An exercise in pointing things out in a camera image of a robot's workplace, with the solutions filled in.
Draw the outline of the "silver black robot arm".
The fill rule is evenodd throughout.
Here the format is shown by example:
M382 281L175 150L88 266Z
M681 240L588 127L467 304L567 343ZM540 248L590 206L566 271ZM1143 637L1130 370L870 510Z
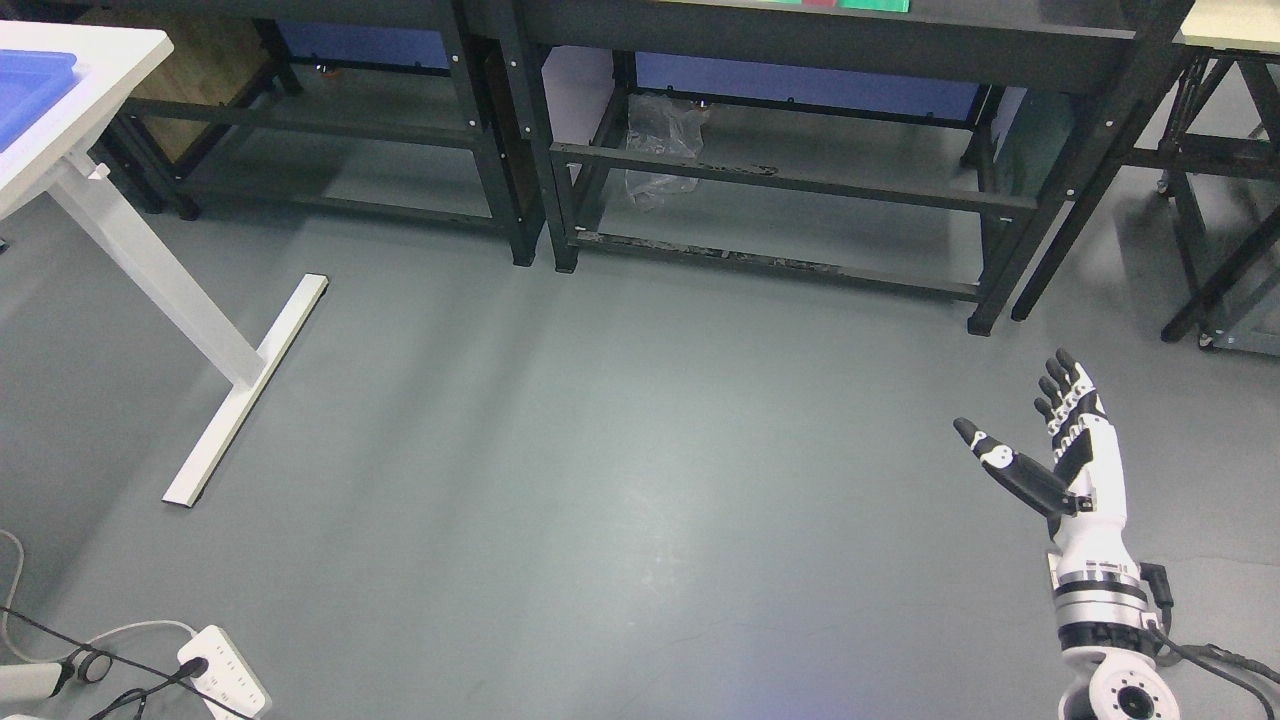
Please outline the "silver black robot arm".
M1060 719L1179 719L1161 678L1161 643L1172 610L1165 566L1142 562L1137 577L1111 571L1050 570L1062 661L1073 679L1059 701Z

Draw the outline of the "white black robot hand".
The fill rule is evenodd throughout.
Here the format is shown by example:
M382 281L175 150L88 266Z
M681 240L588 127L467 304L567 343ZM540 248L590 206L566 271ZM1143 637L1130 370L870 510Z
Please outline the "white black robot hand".
M1062 582L1084 573L1135 582L1139 568L1123 539L1126 484L1116 428L1073 355L1059 348L1044 368L1033 405L1050 437L1051 468L966 418L955 419L954 429L997 484L1046 519Z

